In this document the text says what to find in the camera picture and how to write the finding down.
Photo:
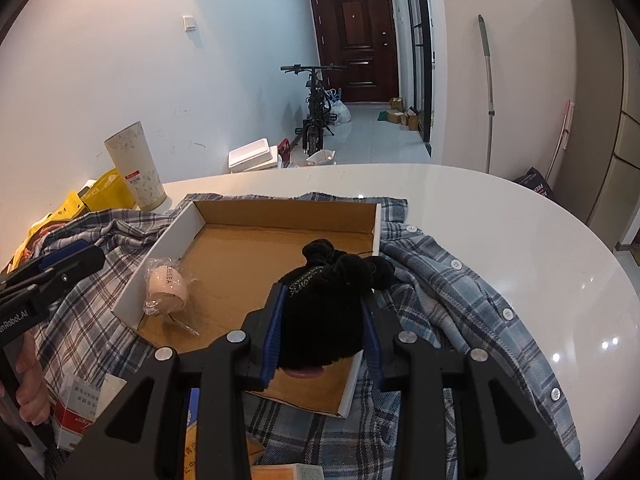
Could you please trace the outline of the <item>person's left hand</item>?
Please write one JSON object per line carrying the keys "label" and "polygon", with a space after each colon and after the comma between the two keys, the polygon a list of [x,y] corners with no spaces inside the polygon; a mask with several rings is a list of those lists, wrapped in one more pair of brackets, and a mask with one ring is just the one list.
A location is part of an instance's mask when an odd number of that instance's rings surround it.
{"label": "person's left hand", "polygon": [[42,367],[36,356],[35,343],[29,334],[25,335],[15,369],[22,375],[21,385],[16,393],[20,417],[24,422],[39,426],[49,418],[51,402]]}

